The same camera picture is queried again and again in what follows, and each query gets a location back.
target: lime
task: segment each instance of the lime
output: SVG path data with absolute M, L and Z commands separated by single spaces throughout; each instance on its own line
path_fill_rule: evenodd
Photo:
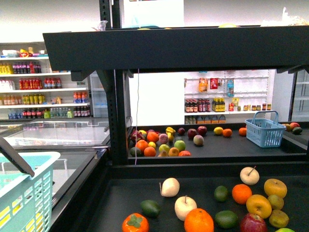
M 220 211 L 215 215 L 214 220 L 223 229 L 231 229 L 238 225 L 238 216 L 229 210 Z
M 228 197 L 228 190 L 225 186 L 221 185 L 215 189 L 213 195 L 218 202 L 225 202 Z
M 137 157 L 143 156 L 143 154 L 141 153 L 141 150 L 140 150 L 138 147 L 133 147 L 133 148 L 131 148 L 131 149 L 130 149 L 130 155 L 131 155 L 132 157 L 135 157 L 135 148 L 136 148 L 136 156 L 137 156 Z

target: red apple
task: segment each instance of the red apple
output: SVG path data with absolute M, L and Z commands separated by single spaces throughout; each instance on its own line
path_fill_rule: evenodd
M 200 126 L 197 129 L 199 135 L 204 136 L 207 133 L 207 127 Z
M 184 135 L 184 133 L 185 133 L 185 129 L 182 128 L 182 127 L 180 127 L 180 128 L 178 129 L 178 134 L 179 134 L 179 135 Z
M 196 136 L 196 135 L 197 135 L 197 131 L 195 129 L 189 129 L 188 130 L 188 137 L 189 137 L 189 139 L 193 139 L 194 136 Z
M 259 215 L 248 213 L 240 223 L 240 232 L 267 232 L 267 225 Z

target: black tray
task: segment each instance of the black tray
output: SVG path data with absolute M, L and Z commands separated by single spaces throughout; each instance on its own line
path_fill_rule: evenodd
M 92 214 L 79 218 L 83 231 L 121 232 L 123 220 L 131 213 L 141 213 L 140 202 L 146 199 L 157 201 L 161 205 L 161 214 L 156 219 L 149 218 L 150 232 L 184 232 L 183 222 L 174 212 L 174 203 L 180 196 L 192 197 L 197 206 L 209 212 L 214 218 L 221 210 L 232 210 L 239 221 L 247 213 L 246 206 L 234 202 L 230 196 L 225 203 L 218 203 L 213 191 L 219 185 L 225 185 L 229 191 L 240 184 L 239 173 L 245 166 L 253 164 L 204 164 L 204 165 L 139 165 L 109 167 L 103 183 L 104 191 L 96 198 Z M 257 170 L 260 181 L 252 186 L 253 194 L 264 193 L 264 182 L 269 178 L 282 180 L 288 188 L 284 198 L 283 211 L 289 216 L 288 228 L 297 232 L 306 232 L 309 228 L 307 219 L 309 208 L 309 163 L 259 163 Z M 160 195 L 159 182 L 175 177 L 180 182 L 180 191 L 173 198 Z M 268 231 L 277 229 L 269 224 Z M 215 232 L 238 232 L 239 227 L 223 230 L 215 225 Z

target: white cable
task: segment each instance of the white cable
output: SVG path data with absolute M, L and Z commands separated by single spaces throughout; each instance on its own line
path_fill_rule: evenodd
M 137 153 L 136 153 L 136 143 L 137 143 L 137 117 L 138 117 L 138 111 L 139 111 L 139 101 L 140 101 L 140 69 L 137 69 L 137 106 L 136 106 L 136 125 L 135 125 L 135 165 L 137 163 Z

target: avocado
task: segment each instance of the avocado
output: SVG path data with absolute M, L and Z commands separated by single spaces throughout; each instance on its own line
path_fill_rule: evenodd
M 145 200 L 140 203 L 143 214 L 150 218 L 158 217 L 161 212 L 161 207 L 156 201 Z

